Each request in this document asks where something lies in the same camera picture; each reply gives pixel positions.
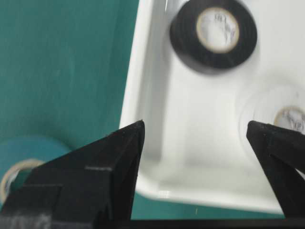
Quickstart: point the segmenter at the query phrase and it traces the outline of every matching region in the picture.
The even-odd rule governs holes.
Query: tape roll core
[[[170,38],[185,64],[206,72],[246,61],[256,47],[257,30],[236,0],[189,0],[172,21]]]

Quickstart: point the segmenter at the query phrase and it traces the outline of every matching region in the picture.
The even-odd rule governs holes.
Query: black electrical tape roll
[[[224,41],[231,44],[223,49],[209,46],[205,36],[212,23],[223,30]],[[187,65],[206,72],[233,68],[246,61],[255,49],[257,30],[248,10],[236,0],[190,0],[174,18],[170,37]]]

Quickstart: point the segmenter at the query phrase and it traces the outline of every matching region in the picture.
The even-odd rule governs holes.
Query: teal surface
[[[75,149],[117,129],[137,6],[138,0],[0,1],[0,142],[45,135]],[[19,177],[17,186],[26,176]],[[132,212],[133,219],[278,217],[140,195]]]

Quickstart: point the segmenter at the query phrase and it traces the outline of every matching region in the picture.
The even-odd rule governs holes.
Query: white plastic tray
[[[303,0],[244,0],[258,30],[248,61],[218,76],[177,57],[169,26],[185,0],[140,0],[120,126],[146,138],[137,191],[168,201],[281,213],[239,122],[247,101],[277,85],[305,88]]]

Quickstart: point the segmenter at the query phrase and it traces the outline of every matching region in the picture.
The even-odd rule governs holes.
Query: black plastic part
[[[109,222],[103,229],[301,229],[305,219],[134,220]]]
[[[139,121],[37,167],[8,196],[0,228],[95,229],[129,220],[143,143]]]
[[[305,218],[305,135],[251,121],[247,138],[286,217]]]
[[[239,40],[226,53],[215,53],[199,41],[196,25],[199,15],[207,8],[229,11],[239,24]],[[252,54],[257,43],[255,22],[248,10],[236,0],[190,0],[174,18],[170,37],[173,48],[189,67],[203,73],[214,73],[238,66]]]
[[[4,229],[300,229],[305,228],[305,136],[250,122],[248,140],[287,219],[130,221],[144,123],[48,162],[12,192]]]

